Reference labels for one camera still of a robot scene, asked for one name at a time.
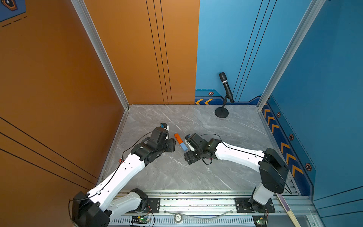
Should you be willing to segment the blue building block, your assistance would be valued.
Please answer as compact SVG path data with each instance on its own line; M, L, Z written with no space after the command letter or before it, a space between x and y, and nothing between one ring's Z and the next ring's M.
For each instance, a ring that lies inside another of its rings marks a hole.
M180 143L180 146L182 147L182 149L183 149L184 151L188 151L188 147L185 145L185 143L184 143L184 142Z

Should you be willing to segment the orange building block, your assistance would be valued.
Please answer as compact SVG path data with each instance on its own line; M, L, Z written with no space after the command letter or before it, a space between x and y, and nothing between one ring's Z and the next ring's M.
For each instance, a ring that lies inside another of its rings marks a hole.
M174 137L176 138L176 140L178 141L179 144L183 143L183 140L181 139L181 137L180 137L180 135L178 133L175 133Z

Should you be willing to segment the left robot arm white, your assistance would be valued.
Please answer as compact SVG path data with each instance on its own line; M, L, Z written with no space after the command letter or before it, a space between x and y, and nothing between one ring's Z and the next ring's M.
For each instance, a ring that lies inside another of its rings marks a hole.
M86 194L79 192L69 202L70 220L76 227L107 227L110 220L134 211L147 210L147 194L141 189L131 190L116 199L120 190L148 164L164 152L174 152L176 141L169 135L169 126L162 123L150 137L142 137L126 159L104 181Z

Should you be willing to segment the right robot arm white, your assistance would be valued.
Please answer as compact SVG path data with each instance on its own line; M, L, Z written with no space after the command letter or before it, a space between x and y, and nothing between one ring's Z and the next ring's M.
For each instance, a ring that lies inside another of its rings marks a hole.
M246 202L251 212L266 212L274 194L282 194L284 190L291 192L286 186L289 172L287 164L272 148L265 151L250 150L224 143L220 138L206 141L196 133L186 135L185 142L190 150L184 154L184 159L189 165L205 159L226 160L260 174L261 183Z

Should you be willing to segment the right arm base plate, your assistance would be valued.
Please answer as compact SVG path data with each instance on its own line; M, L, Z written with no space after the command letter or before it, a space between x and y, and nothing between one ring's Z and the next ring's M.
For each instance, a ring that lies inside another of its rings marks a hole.
M275 213L275 206L270 198L265 205L256 201L250 202L250 198L237 197L234 199L237 213Z

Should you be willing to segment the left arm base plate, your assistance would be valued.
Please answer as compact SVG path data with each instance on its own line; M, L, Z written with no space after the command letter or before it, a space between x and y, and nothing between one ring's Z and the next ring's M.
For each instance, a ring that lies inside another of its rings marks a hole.
M135 210L130 211L130 213L159 213L160 211L160 198L147 198L145 202L141 202L141 205Z

